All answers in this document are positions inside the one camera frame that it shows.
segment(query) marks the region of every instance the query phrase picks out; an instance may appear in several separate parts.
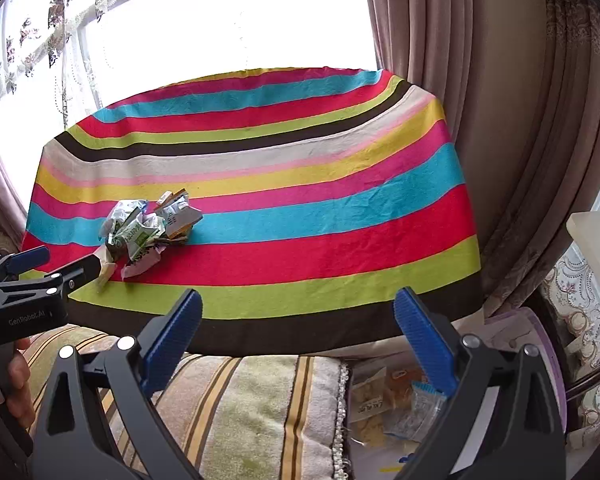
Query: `pink stripe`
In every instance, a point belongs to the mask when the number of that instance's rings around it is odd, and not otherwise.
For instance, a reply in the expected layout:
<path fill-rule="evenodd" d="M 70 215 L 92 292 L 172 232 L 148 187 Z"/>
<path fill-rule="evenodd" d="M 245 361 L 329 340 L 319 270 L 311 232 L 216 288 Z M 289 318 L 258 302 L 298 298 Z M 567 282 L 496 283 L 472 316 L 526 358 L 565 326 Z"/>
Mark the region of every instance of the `pink stripe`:
<path fill-rule="evenodd" d="M 132 177 L 122 176 L 104 176 L 101 178 L 92 178 L 89 180 L 79 180 L 72 178 L 64 174 L 61 170 L 53 166 L 53 160 L 43 153 L 40 160 L 40 166 L 45 168 L 56 180 L 59 180 L 63 184 L 70 187 L 88 189 L 90 187 L 99 186 L 140 186 L 142 184 L 170 184 L 172 182 L 205 182 L 207 180 L 225 180 L 228 178 L 235 178 L 239 176 L 249 176 L 254 174 L 274 173 L 276 171 L 290 170 L 293 168 L 304 168 L 307 166 L 314 166 L 317 164 L 329 164 L 341 160 L 346 156 L 353 155 L 367 146 L 373 144 L 381 137 L 385 136 L 401 124 L 411 119 L 415 114 L 425 108 L 432 100 L 432 94 L 423 95 L 423 98 L 416 104 L 410 106 L 408 110 L 402 115 L 395 118 L 390 123 L 384 125 L 383 128 L 379 128 L 374 134 L 364 142 L 350 147 L 339 153 L 333 153 L 329 155 L 314 156 L 311 158 L 298 158 L 289 162 L 282 162 L 280 164 L 272 164 L 270 166 L 258 166 L 256 168 L 243 168 L 241 170 L 230 170 L 230 171 L 216 171 L 213 173 L 185 173 L 185 174 L 170 174 L 170 175 L 135 175 Z"/>
<path fill-rule="evenodd" d="M 210 214 L 334 200 L 379 186 L 388 179 L 419 166 L 446 142 L 449 142 L 446 124 L 445 121 L 439 120 L 426 135 L 400 152 L 394 153 L 370 168 L 338 180 L 305 186 L 197 198 L 191 203 L 204 213 Z M 111 208 L 116 204 L 114 201 L 102 201 L 95 204 L 86 202 L 65 204 L 49 195 L 39 184 L 34 186 L 32 202 L 38 204 L 49 215 L 61 219 L 102 218 L 109 214 Z"/>
<path fill-rule="evenodd" d="M 293 83 L 305 81 L 307 79 L 322 79 L 331 75 L 356 75 L 359 72 L 362 72 L 362 70 L 328 67 L 298 68 L 295 70 L 265 72 L 264 74 L 248 77 L 229 77 L 226 79 L 212 79 L 209 81 L 191 81 L 189 83 L 169 85 L 155 90 L 149 90 L 148 92 L 122 99 L 122 101 L 113 103 L 112 105 L 107 106 L 107 108 L 114 109 L 123 105 L 148 103 L 189 94 L 211 94 L 213 92 L 222 92 L 224 90 L 252 90 L 263 85 Z"/>

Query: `lace curtain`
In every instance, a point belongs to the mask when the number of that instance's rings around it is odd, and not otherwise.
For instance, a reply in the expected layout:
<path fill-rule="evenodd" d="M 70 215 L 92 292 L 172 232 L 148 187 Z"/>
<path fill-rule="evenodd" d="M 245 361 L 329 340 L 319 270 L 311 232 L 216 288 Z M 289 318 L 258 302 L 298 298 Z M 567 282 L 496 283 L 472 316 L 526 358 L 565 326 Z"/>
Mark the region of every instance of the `lace curtain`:
<path fill-rule="evenodd" d="M 592 209 L 600 210 L 600 194 Z M 540 290 L 576 337 L 567 352 L 580 359 L 577 380 L 600 366 L 600 286 L 575 243 L 547 274 Z M 582 427 L 568 435 L 571 449 L 600 442 L 600 386 L 585 394 L 579 414 Z"/>
<path fill-rule="evenodd" d="M 341 9 L 336 17 L 323 12 L 333 9 Z M 226 25 L 219 28 L 220 21 Z M 294 27 L 289 44 L 276 37 Z M 302 33 L 307 29 L 311 34 Z M 309 52 L 311 42 L 317 47 Z M 122 98 L 213 73 L 323 65 L 376 68 L 366 0 L 6 0 L 0 8 L 5 181 L 11 177 L 13 195 L 26 204 L 42 146 Z"/>

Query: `brown drape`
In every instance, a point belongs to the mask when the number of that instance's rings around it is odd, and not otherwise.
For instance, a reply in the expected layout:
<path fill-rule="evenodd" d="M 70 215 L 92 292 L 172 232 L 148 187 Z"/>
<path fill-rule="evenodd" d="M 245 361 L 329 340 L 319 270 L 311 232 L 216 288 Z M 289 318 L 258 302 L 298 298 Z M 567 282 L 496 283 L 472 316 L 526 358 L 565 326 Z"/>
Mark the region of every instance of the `brown drape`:
<path fill-rule="evenodd" d="M 600 190 L 593 0 L 368 0 L 385 68 L 445 106 L 477 223 L 485 310 L 520 306 Z"/>

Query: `silver screw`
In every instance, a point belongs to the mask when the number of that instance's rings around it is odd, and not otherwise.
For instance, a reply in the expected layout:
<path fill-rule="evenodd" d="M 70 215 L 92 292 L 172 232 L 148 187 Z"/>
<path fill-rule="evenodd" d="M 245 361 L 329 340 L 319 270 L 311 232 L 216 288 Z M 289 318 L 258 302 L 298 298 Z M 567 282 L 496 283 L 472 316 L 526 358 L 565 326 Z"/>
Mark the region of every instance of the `silver screw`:
<path fill-rule="evenodd" d="M 525 345 L 524 351 L 529 357 L 538 357 L 540 355 L 540 351 L 536 345 Z"/>
<path fill-rule="evenodd" d="M 62 359 L 67 359 L 68 357 L 71 357 L 73 354 L 74 354 L 74 347 L 72 347 L 71 345 L 63 346 L 60 349 L 60 351 L 58 352 L 58 355 Z"/>
<path fill-rule="evenodd" d="M 121 350 L 129 350 L 133 345 L 136 344 L 136 340 L 130 335 L 125 335 L 118 339 L 118 348 Z"/>
<path fill-rule="evenodd" d="M 467 334 L 462 336 L 462 344 L 467 348 L 478 348 L 480 343 L 480 338 L 477 335 Z"/>

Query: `pile of wrappers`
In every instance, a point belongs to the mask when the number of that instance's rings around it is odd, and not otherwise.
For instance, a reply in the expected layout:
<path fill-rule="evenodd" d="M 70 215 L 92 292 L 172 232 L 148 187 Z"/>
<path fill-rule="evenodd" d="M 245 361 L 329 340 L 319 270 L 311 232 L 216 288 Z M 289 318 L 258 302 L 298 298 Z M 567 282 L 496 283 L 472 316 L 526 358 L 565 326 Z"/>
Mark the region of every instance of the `pile of wrappers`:
<path fill-rule="evenodd" d="M 183 245 L 193 225 L 202 220 L 202 211 L 189 205 L 187 190 L 165 192 L 153 211 L 148 200 L 120 200 L 100 227 L 103 244 L 95 254 L 102 271 L 97 285 L 102 287 L 125 259 L 122 279 L 142 274 L 160 261 L 170 245 Z"/>

